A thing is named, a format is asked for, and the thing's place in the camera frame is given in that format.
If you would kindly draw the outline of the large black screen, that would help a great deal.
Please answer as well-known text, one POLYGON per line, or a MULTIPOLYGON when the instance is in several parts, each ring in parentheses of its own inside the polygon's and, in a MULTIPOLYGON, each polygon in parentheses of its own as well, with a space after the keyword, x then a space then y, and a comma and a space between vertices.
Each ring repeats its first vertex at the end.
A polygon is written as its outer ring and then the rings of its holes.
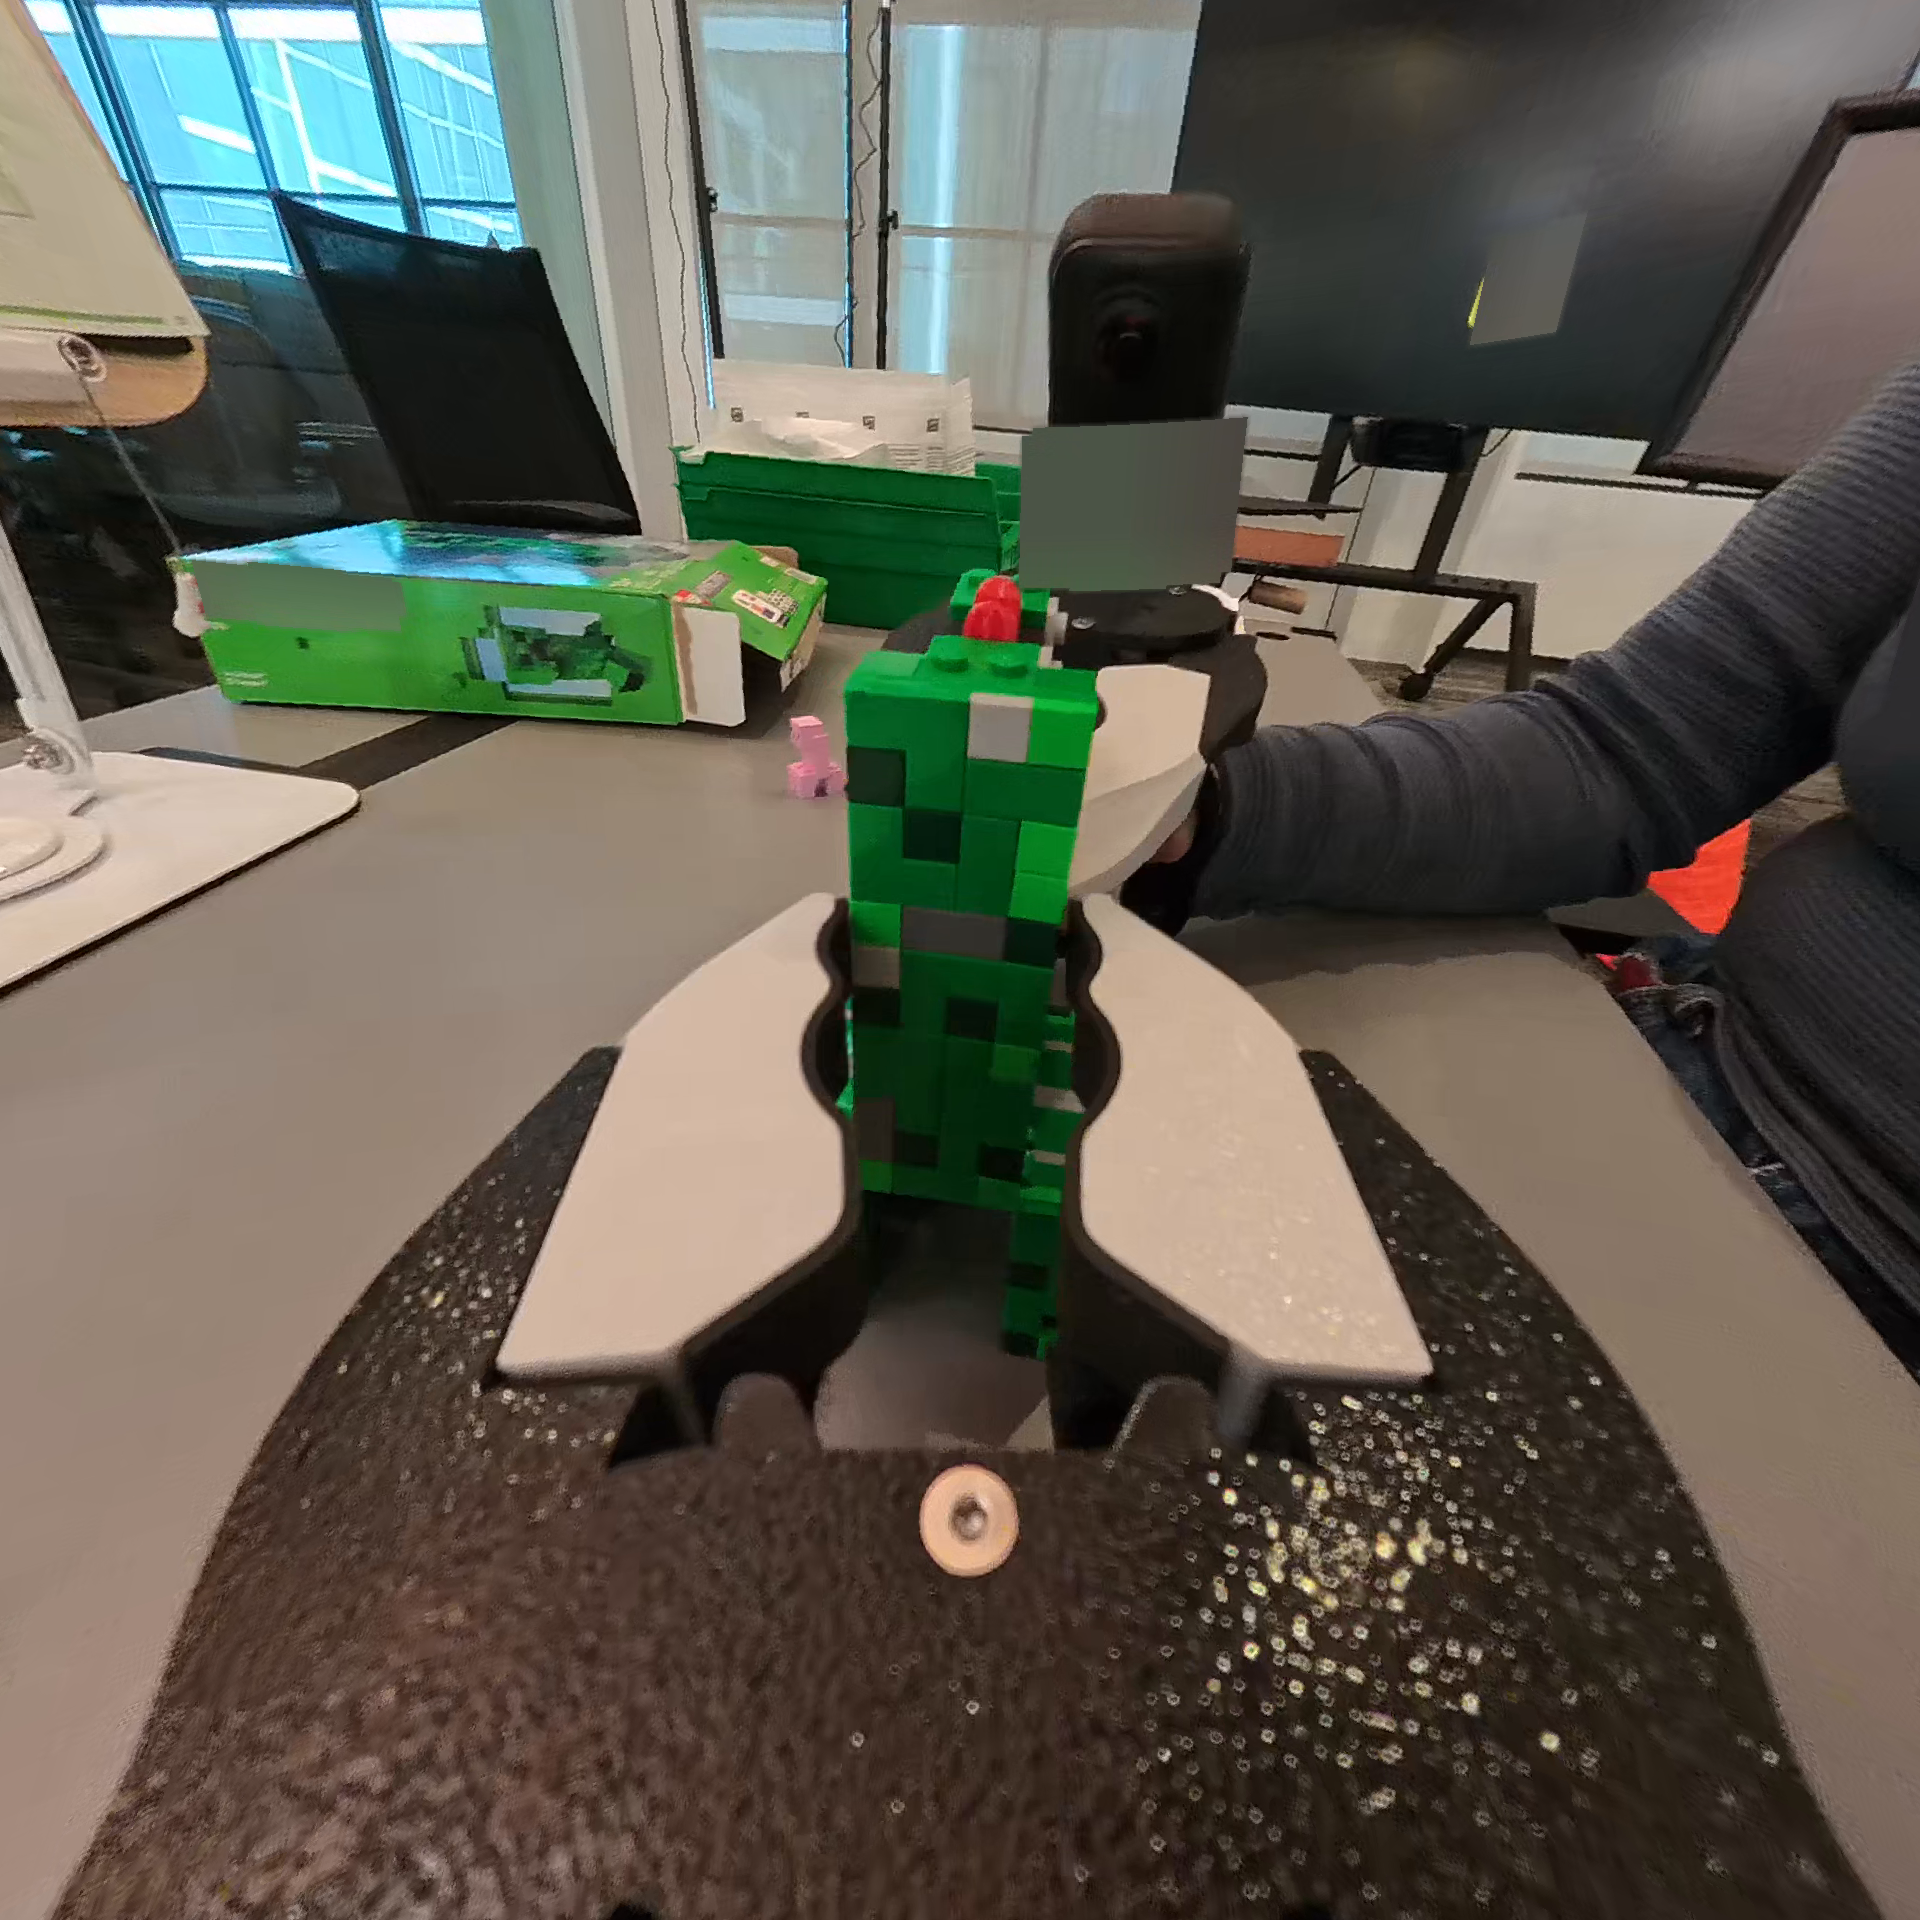
POLYGON ((1655 440, 1914 1, 1207 1, 1173 182, 1249 249, 1229 399, 1655 440))

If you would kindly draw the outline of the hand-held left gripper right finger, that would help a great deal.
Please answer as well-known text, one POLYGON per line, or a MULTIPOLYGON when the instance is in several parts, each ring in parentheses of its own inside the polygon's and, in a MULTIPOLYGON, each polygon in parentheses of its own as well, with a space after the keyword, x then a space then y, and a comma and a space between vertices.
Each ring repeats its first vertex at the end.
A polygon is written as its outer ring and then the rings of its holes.
POLYGON ((1071 1137, 1055 1445, 1104 1449, 1156 1380, 1229 1445, 1278 1447, 1311 1389, 1421 1389, 1417 1327, 1286 1028, 1111 897, 1071 909, 1071 1137))

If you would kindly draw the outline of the orange red floor object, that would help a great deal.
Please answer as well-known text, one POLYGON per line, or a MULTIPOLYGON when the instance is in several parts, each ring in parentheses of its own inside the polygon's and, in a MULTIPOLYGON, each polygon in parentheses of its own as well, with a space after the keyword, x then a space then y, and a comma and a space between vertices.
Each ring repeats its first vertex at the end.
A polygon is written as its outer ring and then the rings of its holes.
POLYGON ((1622 990, 1685 976, 1711 956, 1743 889, 1752 822, 1705 841, 1685 865, 1649 872, 1630 896, 1606 896, 1600 930, 1606 943, 1590 959, 1622 990))

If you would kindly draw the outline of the green plastic tray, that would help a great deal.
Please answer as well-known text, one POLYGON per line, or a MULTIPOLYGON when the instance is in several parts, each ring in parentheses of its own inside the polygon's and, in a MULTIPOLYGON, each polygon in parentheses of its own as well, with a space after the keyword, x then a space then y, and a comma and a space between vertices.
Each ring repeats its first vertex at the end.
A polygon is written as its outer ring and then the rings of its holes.
POLYGON ((972 572, 1014 574, 1021 474, 815 463, 677 447, 689 540, 791 548, 825 580, 825 616, 892 631, 946 607, 972 572))

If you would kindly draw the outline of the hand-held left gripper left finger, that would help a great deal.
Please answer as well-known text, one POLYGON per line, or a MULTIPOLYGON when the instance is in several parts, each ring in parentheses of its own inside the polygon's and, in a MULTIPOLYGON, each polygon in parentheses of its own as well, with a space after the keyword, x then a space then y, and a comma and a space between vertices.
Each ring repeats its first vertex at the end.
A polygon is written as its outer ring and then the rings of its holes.
POLYGON ((689 1384, 774 1329, 856 1226, 856 1162, 815 1039, 841 1010, 808 893, 716 952, 620 1044, 495 1351, 520 1384, 689 1384))

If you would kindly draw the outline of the green cardboard box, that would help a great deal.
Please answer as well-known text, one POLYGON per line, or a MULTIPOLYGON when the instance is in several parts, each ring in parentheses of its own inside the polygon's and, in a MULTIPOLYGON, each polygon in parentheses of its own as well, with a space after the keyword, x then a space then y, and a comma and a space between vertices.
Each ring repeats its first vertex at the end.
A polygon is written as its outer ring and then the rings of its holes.
POLYGON ((828 580, 778 545, 384 518, 208 548, 178 605, 234 703, 740 729, 828 580))

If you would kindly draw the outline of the window wall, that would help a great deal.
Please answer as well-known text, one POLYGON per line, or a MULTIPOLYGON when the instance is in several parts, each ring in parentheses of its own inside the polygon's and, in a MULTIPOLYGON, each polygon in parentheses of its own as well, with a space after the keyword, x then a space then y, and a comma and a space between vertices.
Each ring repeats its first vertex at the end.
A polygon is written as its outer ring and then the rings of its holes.
MULTIPOLYGON (((230 302, 297 266, 272 193, 481 249, 537 246, 604 385, 554 4, 26 4, 136 207, 230 302)), ((1160 190, 1194 4, 654 4, 669 262, 713 354, 972 385, 975 422, 1045 414, 1045 274, 1064 214, 1160 190)))

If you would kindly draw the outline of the white flat stand base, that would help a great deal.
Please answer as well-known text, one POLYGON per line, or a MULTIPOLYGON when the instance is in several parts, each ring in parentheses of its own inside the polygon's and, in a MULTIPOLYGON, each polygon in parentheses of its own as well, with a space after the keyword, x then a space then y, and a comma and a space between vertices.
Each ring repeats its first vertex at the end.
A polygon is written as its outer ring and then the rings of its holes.
MULTIPOLYGON (((2 902, 2 986, 12 991, 184 897, 348 820, 345 781, 157 751, 97 751, 96 798, 77 815, 108 833, 80 874, 2 902)), ((2 772, 2 814, 60 815, 24 762, 2 772)))

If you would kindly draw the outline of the green toy brick model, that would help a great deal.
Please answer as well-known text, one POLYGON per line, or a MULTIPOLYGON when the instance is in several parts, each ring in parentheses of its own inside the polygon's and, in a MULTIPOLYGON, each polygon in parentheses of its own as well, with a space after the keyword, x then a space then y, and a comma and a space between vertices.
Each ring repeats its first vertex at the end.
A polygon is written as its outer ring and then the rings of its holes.
POLYGON ((998 1337, 1058 1327, 1064 1157, 1080 1124, 1070 872, 1100 721, 1013 577, 972 572, 918 650, 846 688, 848 1088, 869 1193, 1002 1214, 998 1337))

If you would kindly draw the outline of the person's right forearm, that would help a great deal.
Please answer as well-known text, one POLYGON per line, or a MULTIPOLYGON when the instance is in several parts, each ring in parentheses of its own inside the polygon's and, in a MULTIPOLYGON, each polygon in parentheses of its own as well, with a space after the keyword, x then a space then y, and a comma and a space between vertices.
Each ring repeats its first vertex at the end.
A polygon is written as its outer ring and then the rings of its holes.
POLYGON ((1631 896, 1834 760, 1914 572, 1905 367, 1612 647, 1455 710, 1269 726, 1229 751, 1190 909, 1516 917, 1631 896))

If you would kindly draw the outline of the person's dark sweater torso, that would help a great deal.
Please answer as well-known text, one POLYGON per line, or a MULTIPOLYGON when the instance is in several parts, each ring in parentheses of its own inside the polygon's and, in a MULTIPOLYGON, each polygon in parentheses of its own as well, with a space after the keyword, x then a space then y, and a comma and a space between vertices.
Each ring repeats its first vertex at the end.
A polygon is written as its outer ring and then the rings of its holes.
POLYGON ((1762 862, 1718 942, 1720 1071, 1914 1346, 1918 612, 1846 695, 1844 810, 1762 862))

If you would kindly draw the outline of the white paper bags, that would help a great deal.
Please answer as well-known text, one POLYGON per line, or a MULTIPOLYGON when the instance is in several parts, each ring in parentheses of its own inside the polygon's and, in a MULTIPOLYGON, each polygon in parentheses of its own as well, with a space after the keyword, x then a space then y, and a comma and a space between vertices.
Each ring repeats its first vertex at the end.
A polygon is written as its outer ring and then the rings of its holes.
POLYGON ((975 471, 969 382, 901 370, 719 359, 695 442, 788 461, 975 471))

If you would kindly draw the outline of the white round disc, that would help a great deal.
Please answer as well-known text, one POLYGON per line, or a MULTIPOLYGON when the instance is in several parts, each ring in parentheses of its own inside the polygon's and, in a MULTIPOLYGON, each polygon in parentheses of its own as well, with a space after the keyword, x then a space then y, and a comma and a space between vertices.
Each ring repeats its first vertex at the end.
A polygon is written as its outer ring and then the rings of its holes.
POLYGON ((108 847, 105 830, 77 814, 2 815, 5 902, 80 874, 108 847))

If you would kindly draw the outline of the black framed board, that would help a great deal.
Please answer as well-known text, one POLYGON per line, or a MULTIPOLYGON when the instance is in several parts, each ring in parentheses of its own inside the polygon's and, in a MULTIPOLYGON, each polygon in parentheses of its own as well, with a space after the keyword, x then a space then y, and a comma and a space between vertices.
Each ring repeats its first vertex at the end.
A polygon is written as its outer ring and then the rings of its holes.
POLYGON ((1918 93, 1834 102, 1638 473, 1765 492, 1918 354, 1918 93))

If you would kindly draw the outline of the black mesh office chair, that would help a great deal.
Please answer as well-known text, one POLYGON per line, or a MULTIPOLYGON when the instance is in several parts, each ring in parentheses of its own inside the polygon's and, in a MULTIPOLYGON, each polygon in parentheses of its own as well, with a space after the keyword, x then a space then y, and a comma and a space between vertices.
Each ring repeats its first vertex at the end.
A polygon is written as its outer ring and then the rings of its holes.
POLYGON ((640 514, 534 249, 272 198, 415 520, 636 537, 640 514))

